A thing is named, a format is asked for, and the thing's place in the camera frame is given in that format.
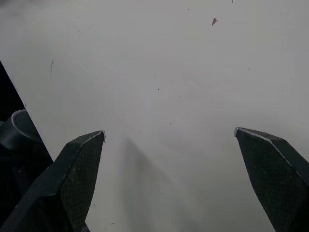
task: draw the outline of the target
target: black mesh texture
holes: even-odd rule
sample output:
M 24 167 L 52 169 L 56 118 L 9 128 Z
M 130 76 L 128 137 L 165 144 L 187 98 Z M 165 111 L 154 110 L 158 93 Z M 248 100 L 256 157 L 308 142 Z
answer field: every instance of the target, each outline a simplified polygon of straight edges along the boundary
M 98 173 L 102 143 L 92 139 L 82 146 L 75 163 L 65 179 L 60 197 L 75 232 L 84 226 Z
M 240 132 L 252 187 L 277 232 L 307 231 L 308 186 L 267 141 Z

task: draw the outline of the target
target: white table surface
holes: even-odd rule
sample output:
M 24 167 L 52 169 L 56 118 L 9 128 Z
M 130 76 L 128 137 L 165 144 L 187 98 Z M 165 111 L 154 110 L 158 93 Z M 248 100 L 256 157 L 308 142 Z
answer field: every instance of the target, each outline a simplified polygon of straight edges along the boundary
M 92 232 L 273 232 L 233 131 L 274 134 L 309 158 L 308 9 L 1 0 L 0 60 L 53 159 L 106 131 Z

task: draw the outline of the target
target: dark mark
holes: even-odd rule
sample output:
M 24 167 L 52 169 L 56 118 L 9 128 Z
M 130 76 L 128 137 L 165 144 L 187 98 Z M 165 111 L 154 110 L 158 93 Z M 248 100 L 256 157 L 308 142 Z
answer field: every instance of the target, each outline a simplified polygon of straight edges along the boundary
M 52 60 L 52 64 L 50 65 L 50 73 L 52 73 L 54 59 Z
M 213 18 L 213 21 L 212 21 L 212 26 L 217 22 L 217 19 L 216 18 Z
M 81 37 L 82 36 L 82 34 L 84 34 L 84 31 L 79 35 L 79 36 L 77 36 L 77 38 L 79 38 L 79 37 Z

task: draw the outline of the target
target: small brown particle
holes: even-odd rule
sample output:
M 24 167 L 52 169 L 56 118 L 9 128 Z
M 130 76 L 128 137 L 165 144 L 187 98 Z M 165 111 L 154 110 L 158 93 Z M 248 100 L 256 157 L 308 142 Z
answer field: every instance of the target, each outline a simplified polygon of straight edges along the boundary
M 212 21 L 212 26 L 217 22 L 217 19 L 216 18 L 213 18 L 213 21 Z

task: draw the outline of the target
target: debris speck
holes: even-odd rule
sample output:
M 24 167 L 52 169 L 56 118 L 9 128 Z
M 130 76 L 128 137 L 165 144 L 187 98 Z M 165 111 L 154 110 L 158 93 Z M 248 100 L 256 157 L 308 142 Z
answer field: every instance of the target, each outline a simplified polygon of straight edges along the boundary
M 50 65 L 50 73 L 52 73 L 54 59 L 52 60 L 52 64 Z
M 217 22 L 217 19 L 216 18 L 213 18 L 213 21 L 212 21 L 212 26 Z

